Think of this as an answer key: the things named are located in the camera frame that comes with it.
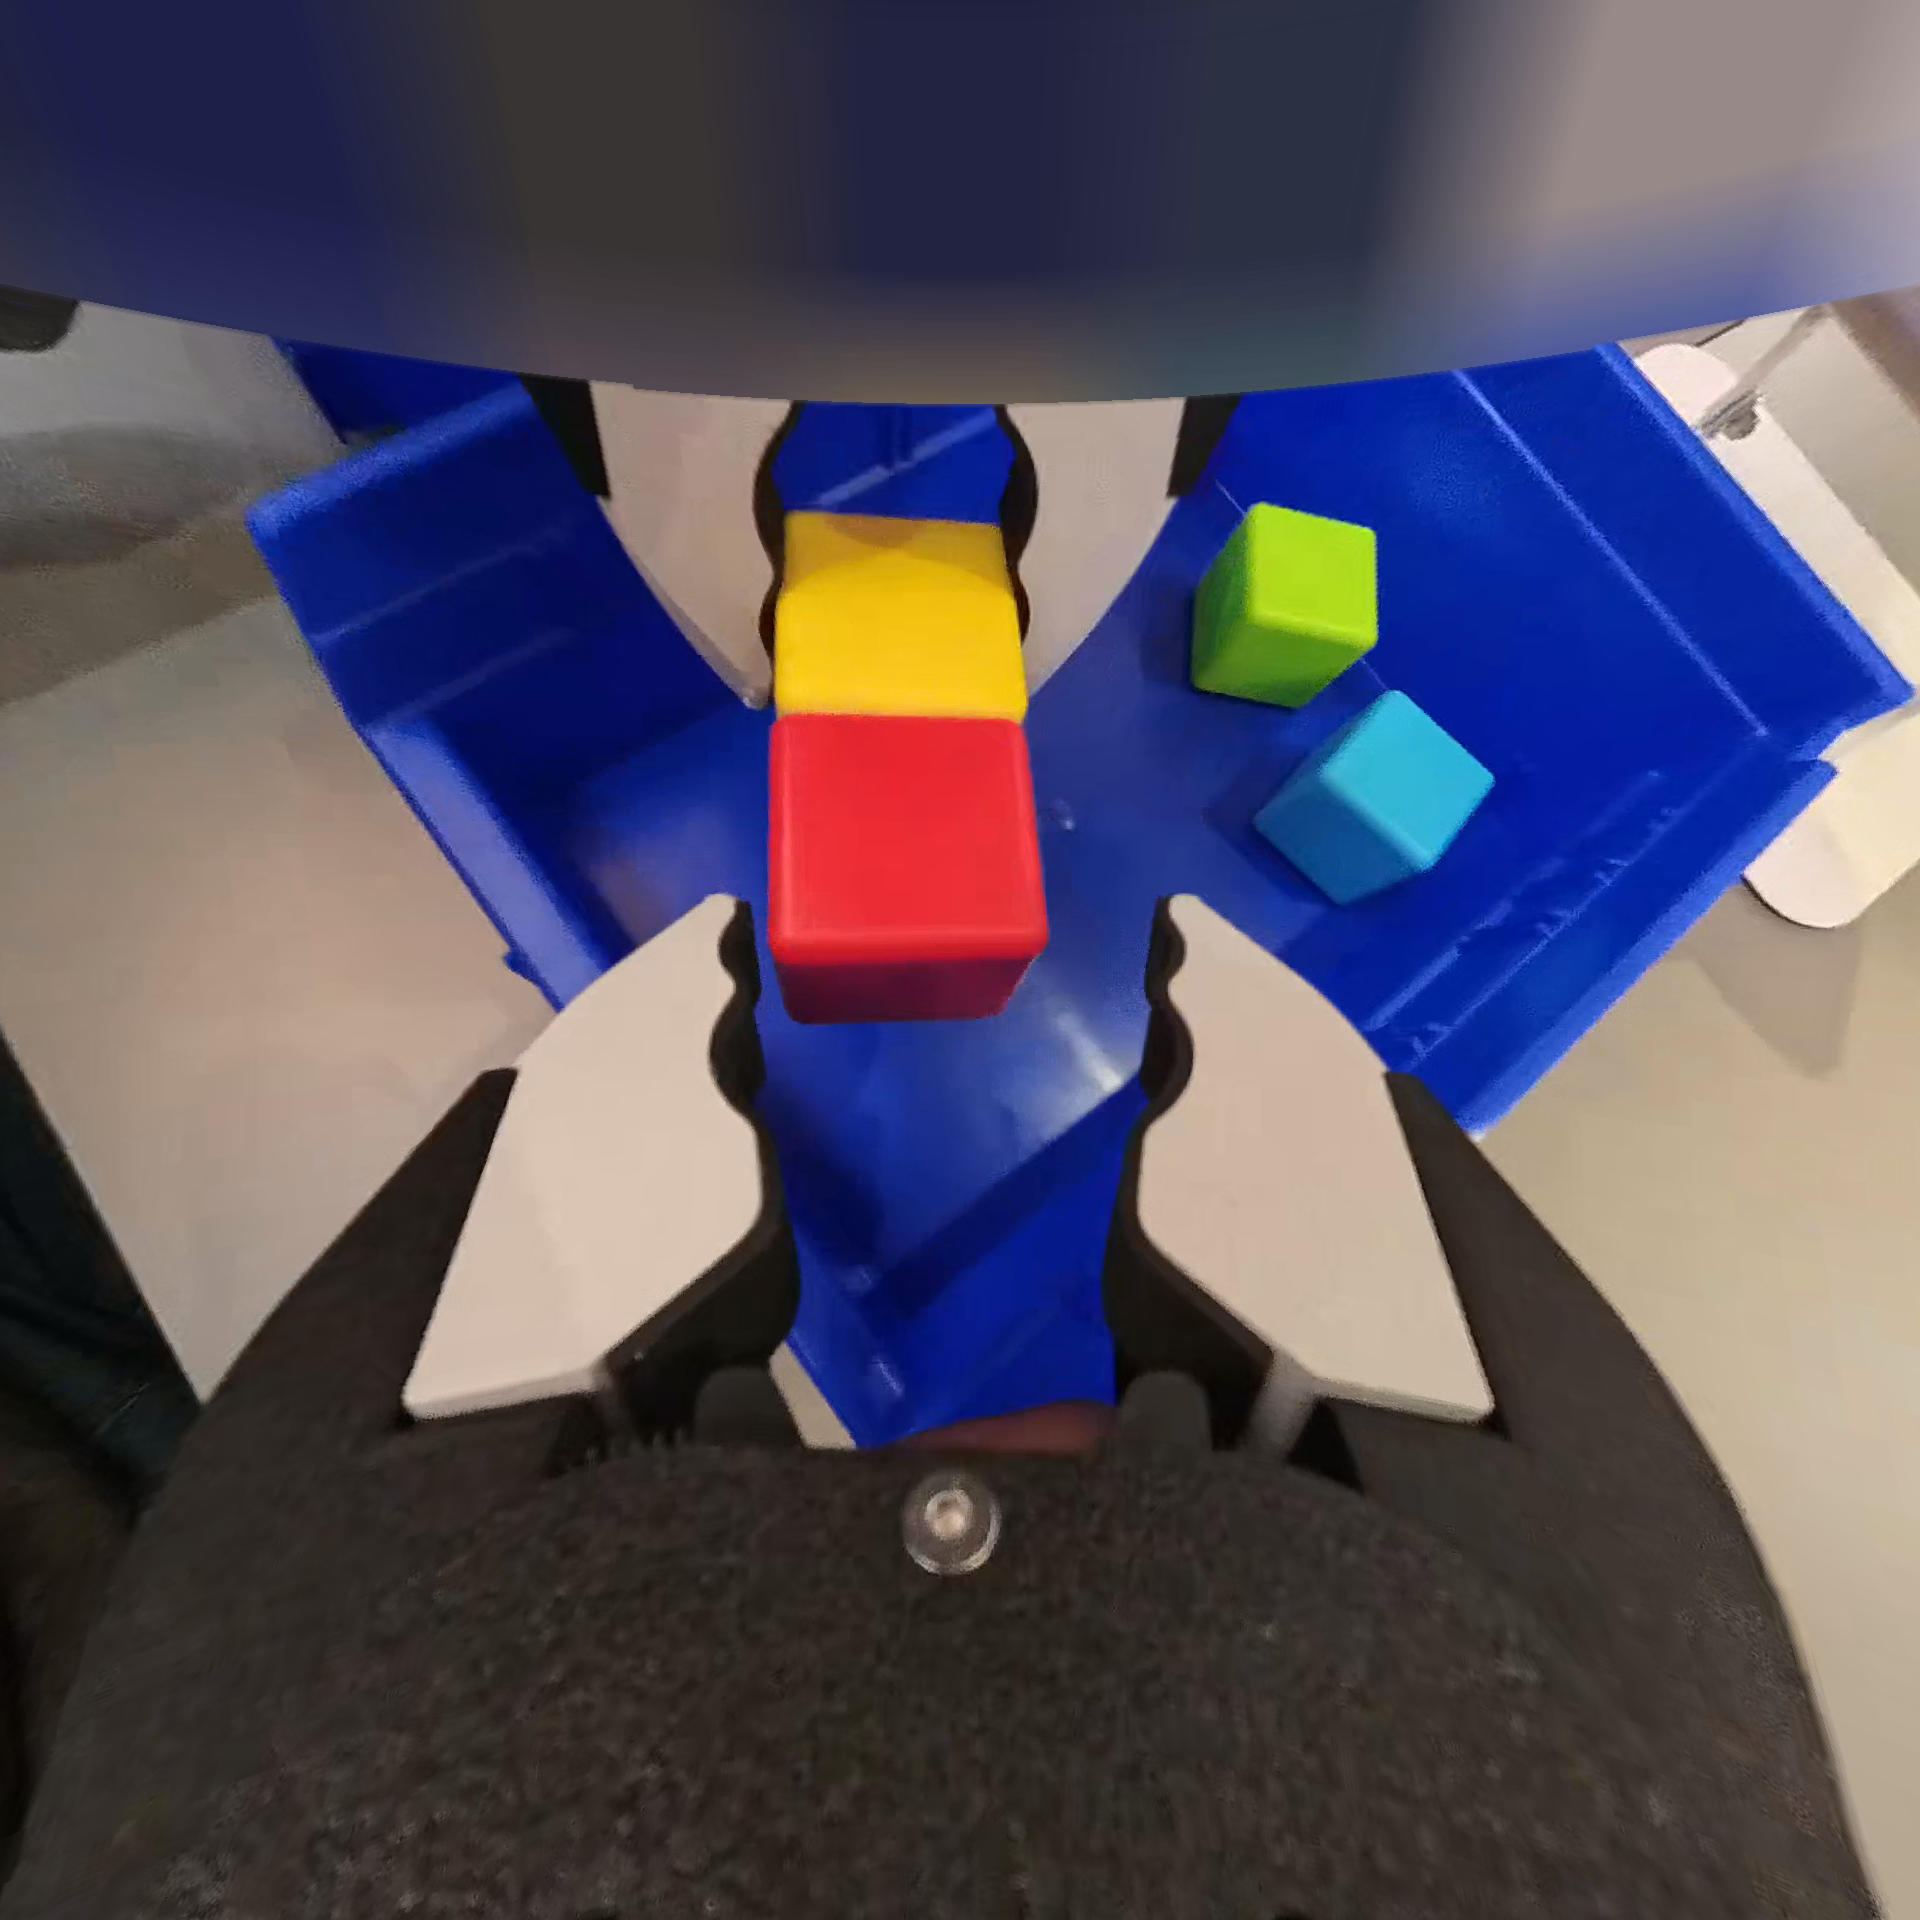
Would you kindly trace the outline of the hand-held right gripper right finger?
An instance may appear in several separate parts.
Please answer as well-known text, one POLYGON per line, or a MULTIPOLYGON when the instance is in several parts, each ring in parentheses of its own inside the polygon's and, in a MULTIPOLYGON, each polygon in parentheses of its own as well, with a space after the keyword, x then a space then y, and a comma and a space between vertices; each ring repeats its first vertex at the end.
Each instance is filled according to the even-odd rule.
POLYGON ((1326 1402, 1481 1424, 1496 1395, 1370 1042, 1201 896, 1159 900, 1144 989, 1121 1398, 1184 1381, 1219 1449, 1289 1451, 1326 1402))

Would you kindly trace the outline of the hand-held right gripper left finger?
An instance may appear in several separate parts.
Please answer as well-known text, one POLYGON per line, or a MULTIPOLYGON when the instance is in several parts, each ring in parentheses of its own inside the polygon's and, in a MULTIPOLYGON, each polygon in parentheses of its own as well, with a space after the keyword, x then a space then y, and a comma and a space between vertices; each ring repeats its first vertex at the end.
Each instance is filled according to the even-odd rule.
POLYGON ((709 896, 520 1057, 402 1405, 454 1420, 613 1395, 688 1420, 768 1370, 799 1243, 763 1082, 752 909, 709 896))

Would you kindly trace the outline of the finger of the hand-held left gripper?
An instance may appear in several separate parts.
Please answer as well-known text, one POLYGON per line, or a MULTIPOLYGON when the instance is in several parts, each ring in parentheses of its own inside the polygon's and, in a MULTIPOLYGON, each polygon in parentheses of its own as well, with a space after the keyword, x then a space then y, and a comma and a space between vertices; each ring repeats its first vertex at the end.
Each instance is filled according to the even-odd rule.
POLYGON ((768 707, 762 606, 777 564, 754 486, 792 404, 621 382, 592 382, 589 394, 615 538, 688 644, 745 707, 768 707))
POLYGON ((1159 539, 1184 406, 1177 398, 1000 406, 1014 451, 1000 530, 1032 697, 1087 643, 1159 539))

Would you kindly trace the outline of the green cube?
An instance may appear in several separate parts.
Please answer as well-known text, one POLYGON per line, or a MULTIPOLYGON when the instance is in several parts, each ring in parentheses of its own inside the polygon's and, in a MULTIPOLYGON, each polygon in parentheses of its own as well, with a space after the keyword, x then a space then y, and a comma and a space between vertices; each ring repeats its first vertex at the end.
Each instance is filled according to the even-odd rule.
POLYGON ((1298 710, 1376 643, 1376 530, 1261 500, 1195 589, 1189 682, 1219 697, 1298 710))

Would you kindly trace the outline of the yellow cube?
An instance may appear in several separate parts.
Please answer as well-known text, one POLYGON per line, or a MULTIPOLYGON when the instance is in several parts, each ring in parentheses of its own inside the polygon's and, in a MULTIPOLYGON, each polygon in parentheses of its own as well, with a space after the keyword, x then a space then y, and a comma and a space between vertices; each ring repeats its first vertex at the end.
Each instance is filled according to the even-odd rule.
POLYGON ((1001 529, 792 512, 775 710, 1022 725, 1022 626, 1001 529))

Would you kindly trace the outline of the red cube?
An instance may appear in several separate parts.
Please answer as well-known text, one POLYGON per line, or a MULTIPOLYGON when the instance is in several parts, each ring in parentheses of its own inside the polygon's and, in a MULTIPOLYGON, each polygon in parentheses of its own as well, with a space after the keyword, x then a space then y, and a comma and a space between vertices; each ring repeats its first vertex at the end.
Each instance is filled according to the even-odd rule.
POLYGON ((790 713, 768 777, 767 942, 787 1016, 1000 1017, 1049 942, 1025 728, 790 713))

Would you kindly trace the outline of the light blue cube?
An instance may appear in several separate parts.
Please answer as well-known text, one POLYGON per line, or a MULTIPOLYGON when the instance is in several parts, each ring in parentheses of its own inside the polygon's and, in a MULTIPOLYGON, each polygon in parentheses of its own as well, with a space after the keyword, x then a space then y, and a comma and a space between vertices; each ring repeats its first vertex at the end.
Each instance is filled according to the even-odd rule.
POLYGON ((1429 873, 1496 786, 1474 752, 1392 689, 1293 771, 1254 829, 1326 900, 1357 905, 1429 873))

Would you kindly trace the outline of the blue plastic bin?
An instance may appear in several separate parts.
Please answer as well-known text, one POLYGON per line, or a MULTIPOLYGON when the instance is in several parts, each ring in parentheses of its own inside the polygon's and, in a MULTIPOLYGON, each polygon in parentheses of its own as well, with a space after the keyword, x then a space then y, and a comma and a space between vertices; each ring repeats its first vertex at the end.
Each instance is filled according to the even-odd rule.
MULTIPOLYGON (((707 896, 767 923, 775 717, 677 632, 523 392, 266 497, 249 530, 552 1003, 707 896)), ((1617 348, 1242 400, 1029 707, 1049 938, 1008 1008, 799 1025, 762 994, 813 1381, 861 1444, 1114 1386, 1097 1281, 1162 899, 1206 899, 1481 1133, 1907 694, 1617 348), (1195 589, 1261 500, 1378 538, 1378 643, 1298 710, 1189 682, 1195 589), (1429 873, 1338 905, 1254 819, 1392 689, 1496 790, 1429 873)))

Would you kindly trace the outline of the grey desk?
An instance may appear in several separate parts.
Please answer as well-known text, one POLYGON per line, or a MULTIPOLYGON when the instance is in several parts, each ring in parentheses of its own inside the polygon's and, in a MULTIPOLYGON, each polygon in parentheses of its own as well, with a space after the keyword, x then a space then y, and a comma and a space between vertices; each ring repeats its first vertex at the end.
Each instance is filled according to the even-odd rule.
MULTIPOLYGON (((257 336, 5 354, 5 1034, 207 1396, 535 1036, 241 521, 335 451, 257 336)), ((1737 883, 1493 1137, 1761 1526, 1857 1800, 1915 1787, 1915 881, 1737 883)))

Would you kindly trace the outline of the person's blue jeans leg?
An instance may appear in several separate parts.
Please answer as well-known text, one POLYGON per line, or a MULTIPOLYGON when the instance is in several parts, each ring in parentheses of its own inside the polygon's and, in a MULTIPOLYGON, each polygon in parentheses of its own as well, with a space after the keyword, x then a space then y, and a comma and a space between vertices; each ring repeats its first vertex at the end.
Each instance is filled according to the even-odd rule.
POLYGON ((137 1505, 201 1414, 42 1098, 3 1046, 3 1370, 137 1505))

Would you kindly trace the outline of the wooden board document stand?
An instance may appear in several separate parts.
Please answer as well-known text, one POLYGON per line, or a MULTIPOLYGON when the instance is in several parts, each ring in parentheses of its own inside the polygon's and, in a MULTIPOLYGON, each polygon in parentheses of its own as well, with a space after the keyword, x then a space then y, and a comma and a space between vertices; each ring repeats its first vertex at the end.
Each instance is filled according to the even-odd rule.
MULTIPOLYGON (((1915 288, 1658 333, 1629 354, 1915 683, 1915 288)), ((1858 922, 1915 869, 1915 694, 1824 760, 1830 786, 1745 873, 1803 928, 1858 922)))

